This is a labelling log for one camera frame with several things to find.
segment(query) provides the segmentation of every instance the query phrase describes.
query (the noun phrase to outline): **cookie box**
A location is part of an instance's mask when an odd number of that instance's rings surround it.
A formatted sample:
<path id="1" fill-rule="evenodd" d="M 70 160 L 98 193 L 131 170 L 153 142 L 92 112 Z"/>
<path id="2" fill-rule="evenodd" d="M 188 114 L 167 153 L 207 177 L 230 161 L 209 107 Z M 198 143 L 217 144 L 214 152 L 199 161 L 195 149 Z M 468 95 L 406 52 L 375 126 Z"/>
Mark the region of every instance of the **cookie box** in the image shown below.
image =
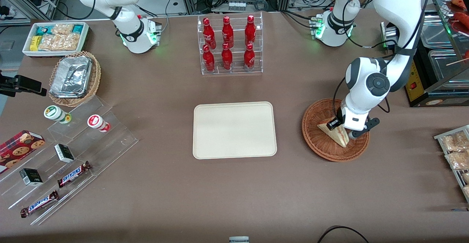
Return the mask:
<path id="1" fill-rule="evenodd" d="M 44 145 L 42 136 L 30 131 L 21 131 L 0 145 L 0 174 L 11 168 L 35 149 Z"/>
<path id="2" fill-rule="evenodd" d="M 44 26 L 51 26 L 54 24 L 74 24 L 74 25 L 82 25 L 83 29 L 80 34 L 80 40 L 78 41 L 77 49 L 75 51 L 31 51 L 30 45 L 33 42 L 33 37 L 36 35 L 37 28 L 44 27 Z M 85 44 L 86 35 L 88 34 L 89 26 L 85 22 L 82 21 L 61 21 L 61 22 L 40 22 L 34 23 L 31 26 L 31 30 L 28 34 L 28 38 L 26 39 L 25 45 L 23 46 L 23 53 L 29 57 L 55 57 L 55 56 L 65 56 L 72 53 L 79 53 L 82 51 L 83 46 Z"/>

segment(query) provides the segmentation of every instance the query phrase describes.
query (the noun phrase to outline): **bottle cap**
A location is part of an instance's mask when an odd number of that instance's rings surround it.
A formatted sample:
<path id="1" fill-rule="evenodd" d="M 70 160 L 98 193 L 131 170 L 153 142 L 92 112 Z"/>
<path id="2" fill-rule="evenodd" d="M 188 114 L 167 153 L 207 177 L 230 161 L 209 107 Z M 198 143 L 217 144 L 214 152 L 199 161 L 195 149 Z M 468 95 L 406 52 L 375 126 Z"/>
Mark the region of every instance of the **bottle cap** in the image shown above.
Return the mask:
<path id="1" fill-rule="evenodd" d="M 88 119 L 88 126 L 92 128 L 100 128 L 104 124 L 104 120 L 100 115 L 92 115 Z"/>
<path id="2" fill-rule="evenodd" d="M 58 106 L 48 106 L 44 110 L 44 116 L 52 120 L 60 118 L 60 116 L 62 116 L 62 113 L 63 113 L 62 109 Z"/>

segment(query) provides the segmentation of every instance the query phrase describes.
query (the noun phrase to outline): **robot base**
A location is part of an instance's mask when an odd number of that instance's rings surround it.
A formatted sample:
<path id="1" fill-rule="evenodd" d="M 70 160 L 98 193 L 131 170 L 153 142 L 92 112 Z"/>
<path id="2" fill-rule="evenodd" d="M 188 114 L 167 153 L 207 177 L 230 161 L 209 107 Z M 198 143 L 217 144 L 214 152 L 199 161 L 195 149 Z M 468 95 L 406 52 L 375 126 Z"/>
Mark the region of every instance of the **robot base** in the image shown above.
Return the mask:
<path id="1" fill-rule="evenodd" d="M 325 11 L 323 14 L 316 15 L 315 19 L 310 20 L 311 27 L 317 27 L 318 29 L 311 30 L 312 39 L 317 39 L 323 42 L 323 44 L 331 47 L 338 47 L 347 41 L 345 34 L 337 34 L 327 22 L 327 17 L 331 12 Z M 353 25 L 350 27 L 348 35 L 352 32 Z"/>
<path id="2" fill-rule="evenodd" d="M 149 19 L 140 19 L 144 23 L 144 31 L 137 37 L 136 41 L 126 41 L 122 35 L 124 45 L 133 53 L 144 53 L 153 46 L 158 46 L 161 39 L 161 25 L 156 25 Z"/>

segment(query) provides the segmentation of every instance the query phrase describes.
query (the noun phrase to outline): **white tray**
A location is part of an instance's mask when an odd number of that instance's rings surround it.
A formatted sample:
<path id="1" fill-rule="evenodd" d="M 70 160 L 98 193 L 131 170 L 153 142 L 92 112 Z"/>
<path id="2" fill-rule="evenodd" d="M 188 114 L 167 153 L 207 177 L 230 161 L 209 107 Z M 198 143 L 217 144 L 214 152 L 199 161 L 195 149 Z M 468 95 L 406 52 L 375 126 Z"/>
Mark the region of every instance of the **white tray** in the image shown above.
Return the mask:
<path id="1" fill-rule="evenodd" d="M 82 32 L 80 34 L 80 40 L 78 41 L 77 49 L 74 51 L 30 51 L 31 40 L 36 34 L 37 27 L 39 26 L 52 26 L 55 24 L 74 24 L 74 25 L 83 25 Z M 28 38 L 26 39 L 25 45 L 23 46 L 23 53 L 26 56 L 30 57 L 52 57 L 52 56 L 65 56 L 72 53 L 78 53 L 82 51 L 83 45 L 86 40 L 86 35 L 88 34 L 89 26 L 82 21 L 64 21 L 64 22 L 42 22 L 34 23 L 31 26 Z"/>
<path id="2" fill-rule="evenodd" d="M 276 152 L 273 107 L 269 102 L 195 107 L 192 145 L 195 158 L 266 157 Z"/>

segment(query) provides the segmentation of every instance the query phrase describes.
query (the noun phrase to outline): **small black box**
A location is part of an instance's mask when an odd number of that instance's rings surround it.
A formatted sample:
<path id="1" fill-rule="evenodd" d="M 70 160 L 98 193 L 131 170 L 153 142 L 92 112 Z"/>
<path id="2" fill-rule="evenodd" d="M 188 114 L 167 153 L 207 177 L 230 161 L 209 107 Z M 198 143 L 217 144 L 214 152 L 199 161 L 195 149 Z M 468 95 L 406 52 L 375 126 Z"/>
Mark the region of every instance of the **small black box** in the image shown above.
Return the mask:
<path id="1" fill-rule="evenodd" d="M 20 170 L 20 175 L 26 185 L 40 186 L 43 183 L 39 173 L 35 169 L 24 168 Z"/>
<path id="2" fill-rule="evenodd" d="M 70 151 L 70 148 L 65 146 L 64 144 L 57 144 L 54 146 L 55 148 L 55 153 L 57 153 L 57 156 L 59 156 L 59 160 L 66 162 L 66 163 L 72 163 L 73 160 L 75 159 L 72 155 L 72 152 Z"/>

